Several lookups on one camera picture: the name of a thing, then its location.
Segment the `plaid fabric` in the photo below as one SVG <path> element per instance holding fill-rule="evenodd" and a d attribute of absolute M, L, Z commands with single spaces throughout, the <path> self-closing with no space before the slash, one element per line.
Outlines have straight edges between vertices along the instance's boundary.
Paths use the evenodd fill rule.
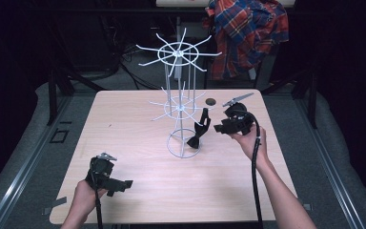
<path fill-rule="evenodd" d="M 254 68 L 272 45 L 288 41 L 288 17 L 275 0 L 213 0 L 217 52 L 211 79 L 231 78 Z"/>

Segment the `circular wire base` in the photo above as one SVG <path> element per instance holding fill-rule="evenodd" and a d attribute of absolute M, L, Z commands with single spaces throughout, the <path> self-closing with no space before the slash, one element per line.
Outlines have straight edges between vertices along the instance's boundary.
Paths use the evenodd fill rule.
<path fill-rule="evenodd" d="M 187 141 L 195 135 L 195 131 L 187 128 L 177 129 L 168 137 L 168 150 L 174 156 L 180 158 L 189 158 L 197 155 L 201 149 L 201 139 L 198 143 L 198 149 L 192 148 Z"/>

